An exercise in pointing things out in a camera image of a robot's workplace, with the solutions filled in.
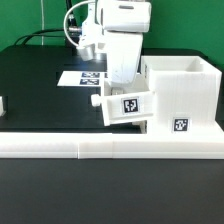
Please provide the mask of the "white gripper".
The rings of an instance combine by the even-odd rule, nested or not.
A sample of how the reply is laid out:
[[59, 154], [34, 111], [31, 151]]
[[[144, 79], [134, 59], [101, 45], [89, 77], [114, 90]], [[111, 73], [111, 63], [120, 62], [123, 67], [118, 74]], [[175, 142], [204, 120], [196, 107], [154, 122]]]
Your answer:
[[84, 61], [105, 54], [109, 85], [129, 86], [135, 80], [150, 18], [147, 0], [92, 0], [77, 50]]

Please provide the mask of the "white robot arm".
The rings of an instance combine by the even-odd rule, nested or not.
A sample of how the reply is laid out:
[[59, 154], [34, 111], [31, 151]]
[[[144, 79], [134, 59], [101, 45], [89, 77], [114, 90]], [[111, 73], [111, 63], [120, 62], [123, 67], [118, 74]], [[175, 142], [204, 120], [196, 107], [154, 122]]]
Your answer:
[[[69, 35], [66, 23], [78, 7], [88, 5], [79, 41]], [[136, 77], [143, 34], [149, 31], [152, 5], [147, 0], [84, 0], [65, 14], [63, 29], [67, 40], [84, 61], [105, 54], [111, 87], [131, 85]]]

